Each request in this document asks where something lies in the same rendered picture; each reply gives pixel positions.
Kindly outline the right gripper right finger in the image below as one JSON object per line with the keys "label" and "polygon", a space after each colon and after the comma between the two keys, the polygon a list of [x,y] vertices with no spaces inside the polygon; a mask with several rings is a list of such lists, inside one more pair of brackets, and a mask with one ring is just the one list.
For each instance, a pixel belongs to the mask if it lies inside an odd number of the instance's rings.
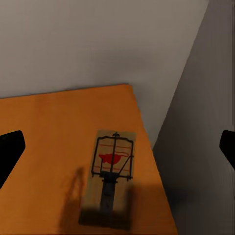
{"label": "right gripper right finger", "polygon": [[224,130],[219,147],[235,169],[235,132]]}

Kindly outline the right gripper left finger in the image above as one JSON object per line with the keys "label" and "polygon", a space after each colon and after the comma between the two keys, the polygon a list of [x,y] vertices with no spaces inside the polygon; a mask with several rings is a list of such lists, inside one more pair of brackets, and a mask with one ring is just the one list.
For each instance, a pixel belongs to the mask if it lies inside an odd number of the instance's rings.
{"label": "right gripper left finger", "polygon": [[21,130],[0,136],[0,189],[25,150]]}

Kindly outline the mousetrap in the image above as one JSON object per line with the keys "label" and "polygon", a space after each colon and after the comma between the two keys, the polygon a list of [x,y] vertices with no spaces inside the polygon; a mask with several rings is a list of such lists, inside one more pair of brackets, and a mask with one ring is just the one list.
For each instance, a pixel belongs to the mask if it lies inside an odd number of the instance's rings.
{"label": "mousetrap", "polygon": [[130,230],[136,133],[98,129],[78,224]]}

